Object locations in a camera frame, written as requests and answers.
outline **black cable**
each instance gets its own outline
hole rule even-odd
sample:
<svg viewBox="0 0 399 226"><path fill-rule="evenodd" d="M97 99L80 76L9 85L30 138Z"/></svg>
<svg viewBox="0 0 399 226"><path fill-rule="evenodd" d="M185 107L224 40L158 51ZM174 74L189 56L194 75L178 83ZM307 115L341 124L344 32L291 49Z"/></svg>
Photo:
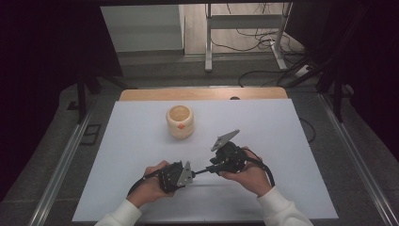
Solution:
<svg viewBox="0 0 399 226"><path fill-rule="evenodd" d="M251 163L256 164L262 170L266 171L267 177L269 178L270 185L271 186L275 186L276 185L275 181L274 181L274 177L273 177L272 171L262 161L258 161L256 159L253 159L253 158L250 158L250 157L247 157L246 160L251 162Z"/></svg>
<svg viewBox="0 0 399 226"><path fill-rule="evenodd" d="M154 171L152 173L144 175L142 178L140 178L140 180L138 180L137 182L135 182L134 185L132 185L132 187L129 189L129 192L127 193L127 195L129 196L138 186L141 185L141 183L143 183L143 181L156 176L160 171L161 171L160 169L157 169L156 171Z"/></svg>
<svg viewBox="0 0 399 226"><path fill-rule="evenodd" d="M300 66L302 66L302 64L303 63L305 63L306 61L308 61L309 60L309 58L307 57L307 56L304 56L304 57L302 57L301 59L299 59L298 61L297 61L297 63L296 64L294 64L293 66L291 66L291 68L289 69L289 70L287 70L280 78L279 78L279 80L277 81L277 83L276 83L276 87L283 87L283 86L281 86L279 83L281 82L281 80L282 79L284 79L284 78L286 78L286 77L288 77L288 75L289 75L289 73L290 72L292 72L292 71L297 71L297 69L298 69L298 67L300 67Z"/></svg>
<svg viewBox="0 0 399 226"><path fill-rule="evenodd" d="M291 60L289 60L289 59L287 58L287 55L285 55L284 52L282 52L282 53L283 53L283 54L282 54L282 57L283 57L286 61L288 61L288 62L294 64L293 61L291 61Z"/></svg>
<svg viewBox="0 0 399 226"><path fill-rule="evenodd" d="M238 85L243 88L244 86L241 84L241 80L250 73L281 73L281 72L273 72L273 71L251 71L251 72L247 72L247 73L243 73L240 75L240 77L238 78Z"/></svg>
<svg viewBox="0 0 399 226"><path fill-rule="evenodd" d="M198 175L198 174L201 174L201 173L204 173L204 172L207 172L207 171L209 171L208 169L203 169L203 170L200 170L200 171L196 171L196 172L194 172L196 175Z"/></svg>
<svg viewBox="0 0 399 226"><path fill-rule="evenodd" d="M224 47L224 48L232 49L232 50L234 50L234 51L239 51L239 52L247 52L247 51L253 50L253 49L255 49L256 47L258 47L258 46L260 45L260 43L262 43L262 42L260 42L260 43L256 44L255 46L253 46L253 47L251 47L251 48L249 48L249 49L240 50L240 49L232 48L232 47L227 46L227 45L217 44L217 43L215 43L215 42L212 40L212 38L211 38L211 42L212 42L212 44L214 44L215 46Z"/></svg>
<svg viewBox="0 0 399 226"><path fill-rule="evenodd" d="M256 9L252 12L252 14L255 13L255 12L258 10L258 8L260 8L260 7L261 7L261 3L258 3L258 6L257 6Z"/></svg>
<svg viewBox="0 0 399 226"><path fill-rule="evenodd" d="M269 178L270 185L271 185L271 186L275 186L276 184L275 184L275 181L274 181L274 177L273 177L272 171L270 170L269 167L267 167L267 166L264 164L264 162L262 161L262 159L261 159L257 154L255 154L251 149L248 149L248 148L241 148L241 149L242 149L242 150L247 150L247 151L249 151L250 153L253 153L253 155L255 155L255 157L258 158L258 160L256 160L256 159L253 159L253 158L251 158L251 157L247 157L246 160L249 161L249 162L251 162L251 163L256 164L256 165L257 165L258 167L260 167L262 170L266 171L267 177Z"/></svg>
<svg viewBox="0 0 399 226"><path fill-rule="evenodd" d="M237 32L238 32L238 34L240 34L240 35L243 35L243 36L250 36L250 37L255 37L255 39L256 40L262 40L262 38L264 37L264 36L268 36L268 35L272 35L272 34L275 34L275 33L277 33L276 31L273 31L273 32L267 32L267 33L261 33L261 34L258 34L257 32L258 32L258 30L259 30L259 28L258 29L256 29L256 32L255 32L255 34L246 34L246 33L242 33L242 32L240 32L240 31L238 31L238 29L236 29L237 30Z"/></svg>
<svg viewBox="0 0 399 226"><path fill-rule="evenodd" d="M287 39L288 39L287 46L288 46L288 48L290 49L291 53L299 54L299 55L300 55L300 54L304 54L304 53L300 53L300 52L297 52L297 51L294 51L294 50L293 50L293 48L291 47L291 38L290 38L289 36L284 35L284 34L282 34L282 36L283 36L284 38L287 38Z"/></svg>
<svg viewBox="0 0 399 226"><path fill-rule="evenodd" d="M267 81L267 82L261 84L261 88L264 87L264 85L266 85L266 84L268 84L268 83L273 83L273 82L277 82L277 81L279 81L279 78L278 78L278 79L273 79L273 80Z"/></svg>
<svg viewBox="0 0 399 226"><path fill-rule="evenodd" d="M299 118L299 120L305 122L306 124L308 124L309 127L312 129L313 136L310 139L308 139L308 143L311 143L312 141L314 141L316 139L316 130L314 129L313 125L311 125L310 122L308 122L308 121L306 121L306 120L304 120L302 118Z"/></svg>
<svg viewBox="0 0 399 226"><path fill-rule="evenodd" d="M227 9L229 10L229 13L231 14L229 3L227 3L226 5L227 5Z"/></svg>

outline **wall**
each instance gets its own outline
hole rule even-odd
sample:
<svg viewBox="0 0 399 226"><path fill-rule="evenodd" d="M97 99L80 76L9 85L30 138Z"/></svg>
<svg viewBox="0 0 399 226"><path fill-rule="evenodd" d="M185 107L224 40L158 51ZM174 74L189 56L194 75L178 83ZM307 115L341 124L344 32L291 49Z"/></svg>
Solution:
<svg viewBox="0 0 399 226"><path fill-rule="evenodd" d="M117 52L182 50L179 6L101 7Z"/></svg>

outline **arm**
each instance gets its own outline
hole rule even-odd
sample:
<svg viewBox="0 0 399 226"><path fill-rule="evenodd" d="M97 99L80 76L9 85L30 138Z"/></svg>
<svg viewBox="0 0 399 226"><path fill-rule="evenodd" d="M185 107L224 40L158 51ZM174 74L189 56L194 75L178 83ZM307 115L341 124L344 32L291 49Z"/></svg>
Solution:
<svg viewBox="0 0 399 226"><path fill-rule="evenodd" d="M169 165L167 161L162 161L155 167L147 167L144 175L150 174ZM141 217L141 211L138 209L141 205L149 202L155 202L164 197L172 197L174 193L166 194L160 187L158 178L152 177L144 181L136 188L126 200L111 214L105 215L96 226L130 226L134 225Z"/></svg>
<svg viewBox="0 0 399 226"><path fill-rule="evenodd" d="M256 159L254 153L243 148L248 157ZM267 226L308 226L308 218L300 213L293 202L287 201L272 187L262 169L247 162L239 173L220 172L220 176L240 183L248 191L258 195L257 201L263 209L263 221Z"/></svg>

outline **white sleeve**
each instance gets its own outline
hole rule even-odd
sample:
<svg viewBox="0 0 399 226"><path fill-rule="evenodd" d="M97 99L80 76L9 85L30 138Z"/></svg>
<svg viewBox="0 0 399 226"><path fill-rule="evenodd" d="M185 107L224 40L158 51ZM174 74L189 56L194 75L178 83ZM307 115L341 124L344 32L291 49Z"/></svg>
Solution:
<svg viewBox="0 0 399 226"><path fill-rule="evenodd" d="M296 209L295 204L287 201L275 187L257 200L263 209L263 221L267 226L313 225Z"/></svg>
<svg viewBox="0 0 399 226"><path fill-rule="evenodd" d="M114 213L106 214L95 226L132 226L141 214L131 202L124 200Z"/></svg>

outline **metal frame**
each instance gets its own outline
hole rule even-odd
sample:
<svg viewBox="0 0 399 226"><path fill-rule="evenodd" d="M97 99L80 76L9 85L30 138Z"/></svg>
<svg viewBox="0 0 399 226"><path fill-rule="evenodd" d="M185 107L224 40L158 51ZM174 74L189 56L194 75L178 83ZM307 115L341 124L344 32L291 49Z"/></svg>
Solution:
<svg viewBox="0 0 399 226"><path fill-rule="evenodd" d="M338 136L343 142L345 149L348 151L349 157L352 160L352 163L354 164L356 170L358 171L360 179L363 181L364 186L366 187L372 200L375 203L376 209L378 210L381 218L384 220L385 225L399 225L397 216L393 213L388 199L384 195L381 187L378 185L373 174L370 172L369 168L361 157L358 148L346 131L344 124L335 117L332 110L332 104L329 101L327 94L319 94L319 97L324 104L324 108L331 122L333 123L333 126L337 131Z"/></svg>
<svg viewBox="0 0 399 226"><path fill-rule="evenodd" d="M215 15L212 16L211 5L208 4L206 15L206 50L205 50L205 71L212 71L212 40L211 32L213 29L251 29L251 28L278 28L278 34L275 41L270 41L273 54L279 64L281 71L286 71L284 59L279 47L282 33L287 25L288 16L292 3L284 8L282 15Z"/></svg>
<svg viewBox="0 0 399 226"><path fill-rule="evenodd" d="M62 182L64 181L65 175L67 174L68 168L73 160L76 149L79 146L82 135L86 131L86 127L88 126L95 103L96 101L94 100L89 105L86 116L83 118L80 124L76 125L75 129L73 130L64 152L59 158L58 164L56 165L56 169L54 170L50 182L47 184L47 187L44 190L38 205L36 206L36 210L33 212L32 218L28 223L29 226L44 225L44 222L46 221L47 216L49 215L53 206L54 200L56 199L56 195L58 194Z"/></svg>

